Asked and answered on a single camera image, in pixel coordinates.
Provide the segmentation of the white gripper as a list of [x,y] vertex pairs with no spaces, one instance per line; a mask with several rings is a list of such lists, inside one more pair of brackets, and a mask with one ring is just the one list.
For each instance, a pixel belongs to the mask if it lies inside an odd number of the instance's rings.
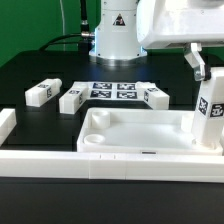
[[205,63],[201,44],[224,43],[224,0],[140,0],[136,24],[138,41],[145,49],[187,43],[184,57],[194,70],[195,80],[202,81]]

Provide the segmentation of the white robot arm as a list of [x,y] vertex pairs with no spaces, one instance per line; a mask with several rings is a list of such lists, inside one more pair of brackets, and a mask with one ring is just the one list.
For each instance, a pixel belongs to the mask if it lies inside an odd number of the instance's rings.
[[199,52],[224,46],[224,0],[101,0],[95,28],[94,62],[124,65],[148,49],[182,48],[197,81],[210,70]]

